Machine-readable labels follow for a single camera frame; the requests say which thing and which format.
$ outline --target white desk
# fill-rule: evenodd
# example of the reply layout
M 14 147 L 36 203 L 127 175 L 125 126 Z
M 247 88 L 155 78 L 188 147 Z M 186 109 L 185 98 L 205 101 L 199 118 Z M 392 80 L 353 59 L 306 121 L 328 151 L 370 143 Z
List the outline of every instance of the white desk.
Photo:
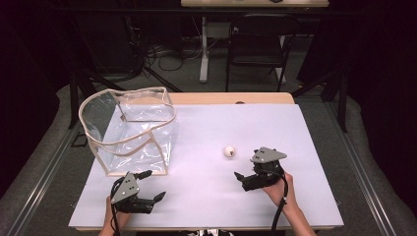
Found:
M 328 0 L 283 0 L 279 3 L 273 3 L 269 0 L 182 0 L 183 7 L 200 7 L 200 8 L 318 8 L 327 7 Z M 202 67 L 200 71 L 200 82 L 206 83 L 208 81 L 209 71 L 209 52 L 207 45 L 207 19 L 203 17 L 202 22 L 202 42 L 203 42 L 203 56 Z M 276 68 L 276 74 L 279 76 L 281 68 Z
M 294 176 L 297 200 L 313 228 L 343 225 L 303 115 L 289 93 L 172 93 L 171 98 L 180 132 L 169 174 L 139 182 L 140 198 L 166 195 L 151 214 L 134 214 L 127 230 L 269 230 L 276 206 L 262 190 L 245 192 L 233 174 L 254 174 L 249 158 L 261 146 L 288 155 L 281 165 Z M 229 145 L 236 147 L 232 158 L 222 154 Z M 105 177 L 94 162 L 70 227 L 101 227 L 105 198 L 116 179 Z M 289 228 L 284 216 L 278 228 Z

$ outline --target black chair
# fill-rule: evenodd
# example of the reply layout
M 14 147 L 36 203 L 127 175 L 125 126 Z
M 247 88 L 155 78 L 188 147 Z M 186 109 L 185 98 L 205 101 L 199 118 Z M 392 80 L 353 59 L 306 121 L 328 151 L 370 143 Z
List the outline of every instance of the black chair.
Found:
M 282 68 L 276 75 L 280 91 L 291 40 L 299 30 L 297 19 L 283 14 L 245 14 L 234 19 L 229 29 L 226 65 L 226 91 L 229 90 L 230 65 L 242 67 Z M 280 38 L 285 38 L 281 45 Z

